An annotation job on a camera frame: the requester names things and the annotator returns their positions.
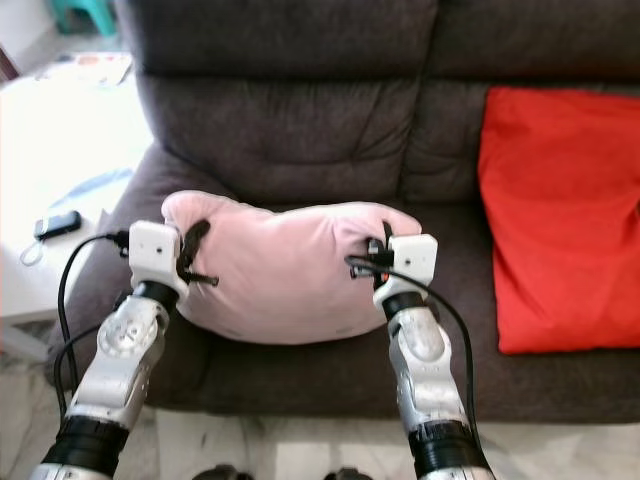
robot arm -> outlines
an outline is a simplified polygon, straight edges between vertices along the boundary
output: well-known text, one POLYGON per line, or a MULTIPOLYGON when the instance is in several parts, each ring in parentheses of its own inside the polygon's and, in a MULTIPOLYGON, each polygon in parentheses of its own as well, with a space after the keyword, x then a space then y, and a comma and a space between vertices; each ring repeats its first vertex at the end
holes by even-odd
POLYGON ((136 222, 129 231, 133 294, 98 331, 96 356, 55 444, 30 480, 107 480, 147 395, 164 350, 169 315, 187 296, 176 268, 181 239, 171 226, 136 222))
MULTIPOLYGON (((390 237, 386 249, 372 241, 368 258, 428 285, 437 247, 430 235, 390 237)), ((352 268, 354 277, 372 273, 352 268)), ((427 292, 395 276, 374 276, 374 303, 389 322, 389 357, 417 478, 495 480, 472 435, 451 375, 451 342, 425 304, 427 292)))

white table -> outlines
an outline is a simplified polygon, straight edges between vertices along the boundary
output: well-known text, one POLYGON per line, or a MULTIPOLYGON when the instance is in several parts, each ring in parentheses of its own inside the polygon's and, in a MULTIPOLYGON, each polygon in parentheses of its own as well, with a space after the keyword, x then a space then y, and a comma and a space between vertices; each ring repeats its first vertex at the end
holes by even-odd
MULTIPOLYGON (((112 88, 20 79, 0 91, 0 349, 42 361, 46 346, 14 328, 57 319, 60 275, 73 248, 92 235, 105 209, 125 186, 111 184, 49 208, 86 179, 118 168, 135 169, 152 137, 130 75, 112 88), (42 260, 24 266, 33 225, 50 213, 76 209, 81 230, 48 240, 42 260)), ((67 291, 86 258, 79 256, 67 291)))

teal chair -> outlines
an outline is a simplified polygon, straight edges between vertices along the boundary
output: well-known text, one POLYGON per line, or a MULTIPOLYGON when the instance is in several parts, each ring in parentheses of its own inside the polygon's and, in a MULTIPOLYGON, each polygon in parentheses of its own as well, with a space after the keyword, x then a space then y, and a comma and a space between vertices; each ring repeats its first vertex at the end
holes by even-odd
POLYGON ((52 0, 52 4, 58 27, 62 33, 71 33, 67 18, 67 10, 70 8, 86 10, 102 35, 108 36, 116 33, 108 0, 52 0))

sofa backrest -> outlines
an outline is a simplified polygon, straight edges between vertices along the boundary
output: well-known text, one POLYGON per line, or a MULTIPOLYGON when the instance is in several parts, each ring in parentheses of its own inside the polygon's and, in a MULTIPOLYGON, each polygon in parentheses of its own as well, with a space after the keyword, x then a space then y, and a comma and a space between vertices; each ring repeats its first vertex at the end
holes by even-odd
POLYGON ((636 0, 441 0, 404 161, 410 202, 478 198, 491 85, 640 94, 636 0))
POLYGON ((157 140, 253 203, 459 202, 492 83, 640 80, 636 0, 121 0, 157 140))
POLYGON ((396 196, 436 0, 126 0, 152 131, 255 203, 396 196))

wall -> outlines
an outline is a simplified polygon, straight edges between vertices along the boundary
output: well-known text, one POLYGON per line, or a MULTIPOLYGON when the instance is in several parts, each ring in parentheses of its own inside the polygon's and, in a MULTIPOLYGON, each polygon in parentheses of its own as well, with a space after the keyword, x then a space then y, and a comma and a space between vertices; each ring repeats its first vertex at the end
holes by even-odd
POLYGON ((29 47, 54 26, 46 0, 0 0, 0 44, 18 67, 29 47))

